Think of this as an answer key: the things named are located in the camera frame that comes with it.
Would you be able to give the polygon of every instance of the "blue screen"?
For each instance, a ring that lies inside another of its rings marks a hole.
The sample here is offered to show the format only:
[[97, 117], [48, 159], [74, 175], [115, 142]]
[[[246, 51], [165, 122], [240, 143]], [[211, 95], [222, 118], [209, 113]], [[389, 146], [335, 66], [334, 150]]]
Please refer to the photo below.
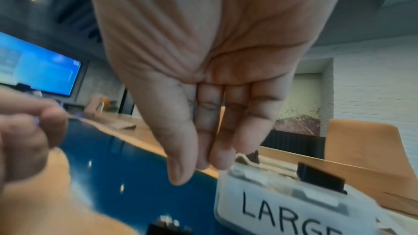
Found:
[[81, 63], [0, 32], [0, 83], [69, 96]]

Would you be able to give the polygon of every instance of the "palm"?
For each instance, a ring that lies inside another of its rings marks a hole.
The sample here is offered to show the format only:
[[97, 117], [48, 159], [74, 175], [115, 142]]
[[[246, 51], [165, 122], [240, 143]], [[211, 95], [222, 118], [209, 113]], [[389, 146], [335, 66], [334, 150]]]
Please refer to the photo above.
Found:
[[259, 146], [336, 1], [93, 0], [109, 61], [169, 156], [173, 183]]

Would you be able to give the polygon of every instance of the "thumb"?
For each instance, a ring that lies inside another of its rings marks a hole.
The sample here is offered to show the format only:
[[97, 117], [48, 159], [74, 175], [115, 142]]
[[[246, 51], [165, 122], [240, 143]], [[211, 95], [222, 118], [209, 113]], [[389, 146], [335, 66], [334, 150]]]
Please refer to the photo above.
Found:
[[198, 137], [182, 83], [161, 73], [136, 78], [127, 87], [144, 121], [167, 154], [169, 180], [186, 183], [198, 157]]

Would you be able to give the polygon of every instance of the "ceiling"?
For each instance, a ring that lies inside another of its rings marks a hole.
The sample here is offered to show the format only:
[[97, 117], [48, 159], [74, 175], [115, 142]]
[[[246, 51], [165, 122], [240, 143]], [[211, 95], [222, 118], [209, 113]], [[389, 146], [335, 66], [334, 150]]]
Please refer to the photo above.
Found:
[[[11, 5], [23, 1], [14, 0]], [[42, 14], [50, 17], [57, 27], [101, 47], [100, 30], [90, 0], [40, 2], [37, 5], [44, 9]], [[339, 0], [315, 45], [418, 34], [417, 17], [418, 0]]]

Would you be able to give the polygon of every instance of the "hand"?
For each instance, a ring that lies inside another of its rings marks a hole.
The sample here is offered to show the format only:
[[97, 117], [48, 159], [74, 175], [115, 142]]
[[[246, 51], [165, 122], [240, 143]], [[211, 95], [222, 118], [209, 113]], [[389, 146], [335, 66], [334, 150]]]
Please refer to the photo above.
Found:
[[0, 87], [0, 191], [5, 182], [40, 172], [67, 126], [67, 113], [55, 101]]
[[337, 2], [92, 1], [109, 63], [163, 146], [175, 185], [259, 147]]

